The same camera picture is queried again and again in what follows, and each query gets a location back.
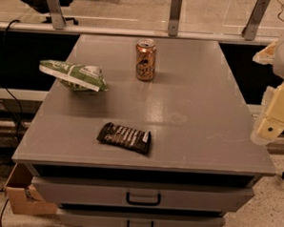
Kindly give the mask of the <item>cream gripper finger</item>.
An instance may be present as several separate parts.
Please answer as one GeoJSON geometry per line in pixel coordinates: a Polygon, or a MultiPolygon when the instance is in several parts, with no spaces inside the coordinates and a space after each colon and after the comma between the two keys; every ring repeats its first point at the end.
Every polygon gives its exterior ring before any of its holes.
{"type": "Polygon", "coordinates": [[[251,141],[259,146],[266,146],[267,144],[271,143],[270,140],[260,137],[258,134],[255,133],[255,131],[251,132],[251,141]]]}

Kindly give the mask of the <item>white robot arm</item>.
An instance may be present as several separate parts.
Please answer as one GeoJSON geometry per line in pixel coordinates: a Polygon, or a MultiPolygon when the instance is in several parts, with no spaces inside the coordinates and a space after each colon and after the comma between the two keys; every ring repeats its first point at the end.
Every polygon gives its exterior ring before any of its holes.
{"type": "Polygon", "coordinates": [[[284,32],[278,40],[255,54],[253,61],[272,65],[273,73],[283,79],[282,84],[268,87],[263,93],[260,114],[251,133],[253,143],[267,145],[284,131],[284,32]]]}

